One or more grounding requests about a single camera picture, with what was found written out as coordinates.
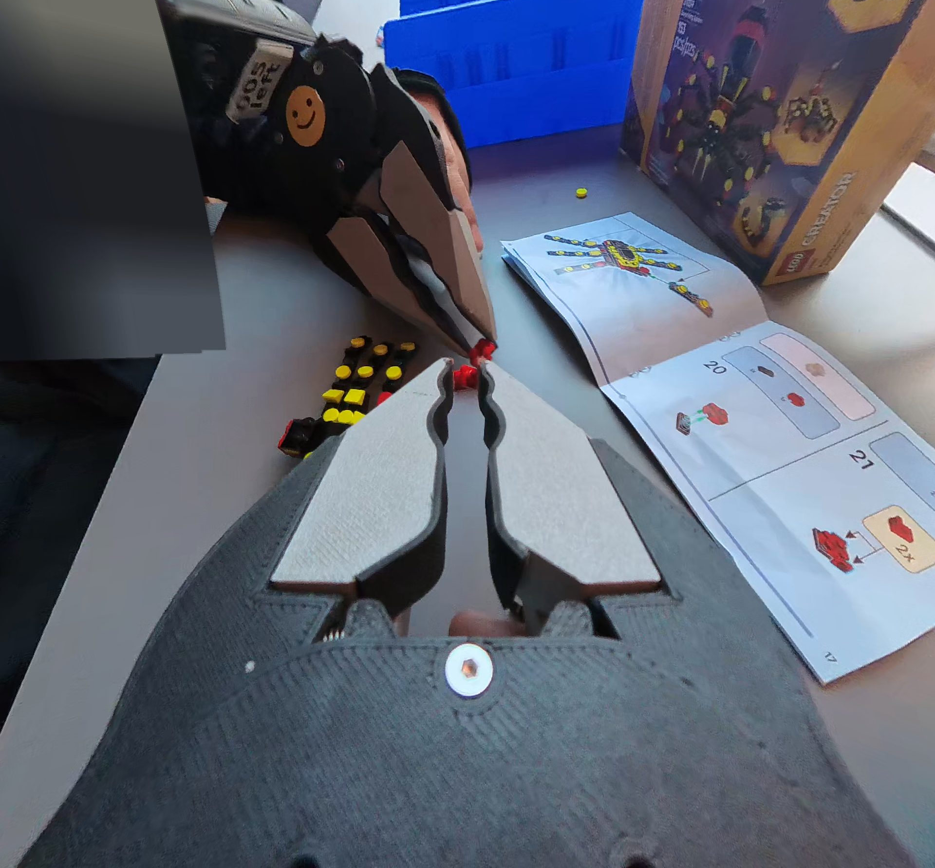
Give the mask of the person's dark blue clothing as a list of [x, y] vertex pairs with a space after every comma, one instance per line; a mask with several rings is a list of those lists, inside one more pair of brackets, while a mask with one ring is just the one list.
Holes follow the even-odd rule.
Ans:
[[159, 360], [1, 364], [2, 723]]

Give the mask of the black yellow lego spider model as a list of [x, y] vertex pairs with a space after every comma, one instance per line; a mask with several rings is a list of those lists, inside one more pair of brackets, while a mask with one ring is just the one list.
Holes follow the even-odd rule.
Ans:
[[291, 420], [277, 445], [280, 453], [304, 458], [362, 421], [403, 386], [419, 351], [420, 344], [414, 340], [394, 343], [366, 335], [351, 338], [331, 385], [321, 394], [320, 414]]

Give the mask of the lego set box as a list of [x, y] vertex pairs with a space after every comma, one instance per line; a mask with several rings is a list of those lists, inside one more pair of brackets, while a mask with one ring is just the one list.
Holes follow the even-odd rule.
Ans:
[[933, 135], [934, 0], [644, 0], [622, 151], [757, 284], [830, 273]]

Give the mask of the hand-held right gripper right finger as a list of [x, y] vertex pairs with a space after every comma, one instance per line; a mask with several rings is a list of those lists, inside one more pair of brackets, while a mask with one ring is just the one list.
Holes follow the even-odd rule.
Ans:
[[530, 636], [561, 603], [660, 590], [662, 576], [588, 434], [492, 361], [485, 419], [490, 570]]

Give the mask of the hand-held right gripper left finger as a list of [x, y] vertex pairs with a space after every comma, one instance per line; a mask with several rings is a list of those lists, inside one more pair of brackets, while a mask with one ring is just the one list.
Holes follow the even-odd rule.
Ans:
[[269, 577], [288, 593], [402, 616], [445, 562], [453, 361], [439, 359], [320, 448], [322, 471]]

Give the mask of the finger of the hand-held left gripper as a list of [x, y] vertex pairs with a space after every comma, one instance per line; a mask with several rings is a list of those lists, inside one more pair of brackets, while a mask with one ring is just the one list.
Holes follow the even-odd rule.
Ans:
[[380, 198], [401, 230], [411, 271], [427, 290], [439, 324], [461, 348], [497, 341], [484, 269], [464, 213], [446, 207], [405, 142], [382, 163]]
[[368, 294], [397, 316], [466, 357], [479, 331], [455, 305], [427, 255], [380, 218], [343, 217], [328, 238]]

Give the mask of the lego instruction booklet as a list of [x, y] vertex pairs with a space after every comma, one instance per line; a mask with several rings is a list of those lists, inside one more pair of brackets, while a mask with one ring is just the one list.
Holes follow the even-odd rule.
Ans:
[[738, 268], [633, 212], [502, 247], [820, 682], [933, 630], [933, 448]]

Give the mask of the person's left forearm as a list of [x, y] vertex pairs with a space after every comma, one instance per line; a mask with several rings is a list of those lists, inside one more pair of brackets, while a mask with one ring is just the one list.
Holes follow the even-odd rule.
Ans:
[[404, 67], [392, 67], [392, 73], [400, 86], [412, 97], [422, 101], [429, 100], [438, 109], [439, 117], [447, 127], [453, 143], [468, 157], [460, 122], [438, 80], [421, 71]]

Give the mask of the person's right hand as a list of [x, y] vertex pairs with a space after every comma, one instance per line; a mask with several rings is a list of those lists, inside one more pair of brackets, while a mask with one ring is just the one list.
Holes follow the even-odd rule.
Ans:
[[464, 609], [449, 623], [448, 636], [452, 638], [497, 639], [525, 637], [525, 624], [510, 613], [485, 614], [479, 610]]

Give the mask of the white flat sheet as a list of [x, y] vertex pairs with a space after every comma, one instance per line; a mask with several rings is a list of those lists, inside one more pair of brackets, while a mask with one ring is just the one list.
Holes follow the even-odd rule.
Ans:
[[882, 212], [934, 252], [934, 173], [911, 163], [882, 202]]

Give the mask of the person's left hand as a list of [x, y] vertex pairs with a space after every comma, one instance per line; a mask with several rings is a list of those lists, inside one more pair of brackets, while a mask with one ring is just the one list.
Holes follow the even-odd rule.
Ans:
[[439, 132], [445, 153], [447, 176], [452, 198], [455, 204], [460, 207], [468, 222], [477, 253], [482, 254], [485, 243], [478, 224], [477, 214], [471, 201], [471, 182], [468, 177], [467, 161], [461, 149], [455, 143], [448, 126], [444, 125], [439, 127]]

